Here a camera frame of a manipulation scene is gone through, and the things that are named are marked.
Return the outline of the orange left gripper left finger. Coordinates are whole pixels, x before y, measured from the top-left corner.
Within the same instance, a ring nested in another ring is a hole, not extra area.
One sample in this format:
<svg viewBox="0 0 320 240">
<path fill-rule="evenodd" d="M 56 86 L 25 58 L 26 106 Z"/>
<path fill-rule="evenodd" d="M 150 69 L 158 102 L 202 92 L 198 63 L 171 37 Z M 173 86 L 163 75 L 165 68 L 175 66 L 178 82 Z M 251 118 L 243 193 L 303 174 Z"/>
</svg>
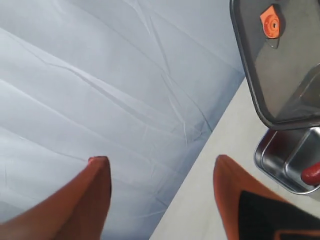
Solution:
<svg viewBox="0 0 320 240">
<path fill-rule="evenodd" d="M 2 240 L 98 240 L 110 209 L 109 159 L 95 156 L 57 192 L 0 225 Z"/>
</svg>

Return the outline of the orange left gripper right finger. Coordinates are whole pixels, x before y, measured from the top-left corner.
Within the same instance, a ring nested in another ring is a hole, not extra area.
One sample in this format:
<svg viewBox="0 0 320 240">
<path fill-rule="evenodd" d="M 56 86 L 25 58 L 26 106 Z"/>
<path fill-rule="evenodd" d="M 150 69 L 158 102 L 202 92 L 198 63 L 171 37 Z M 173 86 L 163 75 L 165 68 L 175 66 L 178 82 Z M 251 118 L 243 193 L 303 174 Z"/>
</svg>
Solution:
<svg viewBox="0 0 320 240">
<path fill-rule="evenodd" d="M 213 191 L 229 240 L 318 240 L 319 218 L 290 204 L 227 155 L 216 158 Z"/>
</svg>

